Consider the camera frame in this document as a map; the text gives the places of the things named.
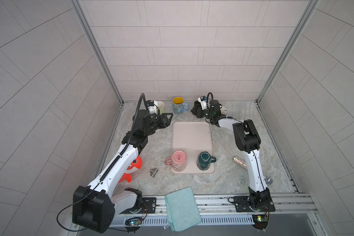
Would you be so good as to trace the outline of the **grey mug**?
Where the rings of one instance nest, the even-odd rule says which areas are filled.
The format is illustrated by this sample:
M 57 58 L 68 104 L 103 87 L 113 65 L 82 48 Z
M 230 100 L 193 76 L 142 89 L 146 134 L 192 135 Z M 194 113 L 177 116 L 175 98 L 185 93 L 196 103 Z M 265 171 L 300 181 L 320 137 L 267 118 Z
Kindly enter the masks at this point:
M 222 115 L 224 115 L 224 114 L 226 114 L 227 109 L 224 106 L 221 106 L 220 107 L 220 112 L 221 112 Z

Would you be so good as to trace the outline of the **light green mug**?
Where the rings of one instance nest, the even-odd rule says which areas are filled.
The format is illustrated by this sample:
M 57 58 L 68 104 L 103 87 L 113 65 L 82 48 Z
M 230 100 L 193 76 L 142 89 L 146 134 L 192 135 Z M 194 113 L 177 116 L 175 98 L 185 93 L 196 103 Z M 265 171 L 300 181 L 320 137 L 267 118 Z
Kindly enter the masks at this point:
M 162 101 L 154 101 L 154 112 L 157 114 L 157 112 L 159 112 L 159 114 L 163 114 L 165 111 L 165 104 Z

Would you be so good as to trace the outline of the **dark green mug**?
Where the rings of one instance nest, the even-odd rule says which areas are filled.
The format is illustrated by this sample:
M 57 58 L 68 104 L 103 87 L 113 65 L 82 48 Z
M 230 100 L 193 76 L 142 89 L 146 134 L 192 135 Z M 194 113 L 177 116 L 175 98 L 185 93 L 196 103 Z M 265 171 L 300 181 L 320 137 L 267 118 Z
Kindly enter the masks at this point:
M 197 167 L 201 171 L 206 171 L 209 169 L 211 163 L 217 161 L 216 157 L 211 156 L 207 151 L 201 152 L 197 158 Z

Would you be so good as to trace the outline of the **pink mug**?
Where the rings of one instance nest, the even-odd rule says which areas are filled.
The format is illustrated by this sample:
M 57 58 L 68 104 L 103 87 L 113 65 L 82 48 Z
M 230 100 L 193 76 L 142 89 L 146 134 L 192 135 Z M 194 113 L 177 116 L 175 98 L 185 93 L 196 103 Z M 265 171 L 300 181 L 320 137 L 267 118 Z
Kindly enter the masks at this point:
M 165 159 L 164 164 L 171 166 L 175 172 L 182 172 L 186 168 L 187 154 L 182 150 L 176 150 L 172 156 Z

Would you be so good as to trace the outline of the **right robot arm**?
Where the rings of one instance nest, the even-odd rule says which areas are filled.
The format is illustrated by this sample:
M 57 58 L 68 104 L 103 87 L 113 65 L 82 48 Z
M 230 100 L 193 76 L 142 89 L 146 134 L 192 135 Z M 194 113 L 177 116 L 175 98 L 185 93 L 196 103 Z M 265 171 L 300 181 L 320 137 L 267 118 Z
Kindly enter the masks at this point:
M 233 132 L 236 146 L 245 153 L 245 163 L 249 175 L 248 207 L 252 211 L 275 211 L 275 206 L 260 161 L 261 139 L 252 120 L 240 121 L 221 113 L 218 100 L 209 101 L 202 96 L 194 102 L 191 113 L 197 118 L 205 118 L 210 124 Z

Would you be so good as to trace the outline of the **black mug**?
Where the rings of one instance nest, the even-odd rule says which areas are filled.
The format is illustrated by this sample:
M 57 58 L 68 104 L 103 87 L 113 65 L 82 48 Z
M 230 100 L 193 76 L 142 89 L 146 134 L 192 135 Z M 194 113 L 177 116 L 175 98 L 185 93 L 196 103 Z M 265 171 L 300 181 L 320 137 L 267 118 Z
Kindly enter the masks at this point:
M 202 108 L 201 103 L 200 103 L 199 101 L 195 101 L 193 108 L 194 108 L 194 109 L 201 109 L 201 108 Z

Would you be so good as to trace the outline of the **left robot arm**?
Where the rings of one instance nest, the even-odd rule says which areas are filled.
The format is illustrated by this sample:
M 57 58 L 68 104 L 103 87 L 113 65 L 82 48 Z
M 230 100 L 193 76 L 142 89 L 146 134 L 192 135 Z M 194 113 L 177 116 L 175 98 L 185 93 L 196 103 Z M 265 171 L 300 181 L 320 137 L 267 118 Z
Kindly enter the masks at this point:
M 128 167 L 148 143 L 148 137 L 158 129 L 167 128 L 172 113 L 150 114 L 138 110 L 133 124 L 122 144 L 105 169 L 86 187 L 79 186 L 73 194 L 72 222 L 98 233 L 104 233 L 118 214 L 124 211 L 138 212 L 142 209 L 142 192 L 127 188 L 113 195 L 117 184 Z

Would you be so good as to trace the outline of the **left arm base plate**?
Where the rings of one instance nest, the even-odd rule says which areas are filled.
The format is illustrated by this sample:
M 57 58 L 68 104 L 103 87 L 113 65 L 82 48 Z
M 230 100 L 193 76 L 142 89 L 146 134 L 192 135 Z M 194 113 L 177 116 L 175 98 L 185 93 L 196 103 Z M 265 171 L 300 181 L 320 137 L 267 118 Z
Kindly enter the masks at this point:
M 155 213 L 156 201 L 156 197 L 145 197 L 142 199 L 142 207 L 139 210 L 131 211 L 127 209 L 121 214 L 141 214 L 144 211 L 144 206 L 146 207 L 148 213 Z

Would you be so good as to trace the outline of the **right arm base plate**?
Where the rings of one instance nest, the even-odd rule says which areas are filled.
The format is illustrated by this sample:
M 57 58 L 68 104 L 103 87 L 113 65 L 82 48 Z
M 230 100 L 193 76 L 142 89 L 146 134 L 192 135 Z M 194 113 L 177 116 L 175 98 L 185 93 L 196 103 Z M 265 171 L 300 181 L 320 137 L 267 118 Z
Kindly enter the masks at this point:
M 236 208 L 236 212 L 275 212 L 275 205 L 272 198 L 260 200 L 250 200 L 248 196 L 235 196 L 232 202 Z

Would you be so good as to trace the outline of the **blue butterfly mug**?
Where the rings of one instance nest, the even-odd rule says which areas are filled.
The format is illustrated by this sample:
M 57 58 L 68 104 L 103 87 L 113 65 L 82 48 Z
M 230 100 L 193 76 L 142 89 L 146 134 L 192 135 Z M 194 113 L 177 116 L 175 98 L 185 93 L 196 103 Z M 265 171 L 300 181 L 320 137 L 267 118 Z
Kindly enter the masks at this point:
M 189 105 L 185 103 L 182 97 L 175 97 L 173 99 L 173 112 L 175 114 L 181 114 L 189 111 Z

